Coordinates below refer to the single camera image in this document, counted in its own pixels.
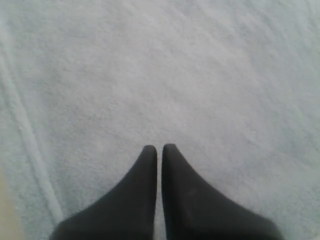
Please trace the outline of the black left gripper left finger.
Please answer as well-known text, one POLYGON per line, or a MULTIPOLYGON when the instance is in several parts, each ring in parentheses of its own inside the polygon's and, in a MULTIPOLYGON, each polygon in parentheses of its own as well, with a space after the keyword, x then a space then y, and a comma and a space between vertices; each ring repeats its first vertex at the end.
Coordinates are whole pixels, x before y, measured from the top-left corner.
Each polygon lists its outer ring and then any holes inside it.
POLYGON ((157 198, 157 150, 143 147, 132 168, 107 194, 63 220, 52 240, 152 240, 157 198))

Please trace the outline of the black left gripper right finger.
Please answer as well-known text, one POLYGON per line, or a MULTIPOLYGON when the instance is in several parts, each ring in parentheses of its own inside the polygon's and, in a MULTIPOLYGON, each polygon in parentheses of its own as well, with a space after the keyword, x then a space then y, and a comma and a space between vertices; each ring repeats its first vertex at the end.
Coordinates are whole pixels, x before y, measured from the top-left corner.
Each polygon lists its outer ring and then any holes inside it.
POLYGON ((212 187, 175 144, 162 150, 161 193, 169 240, 282 240, 269 219, 212 187))

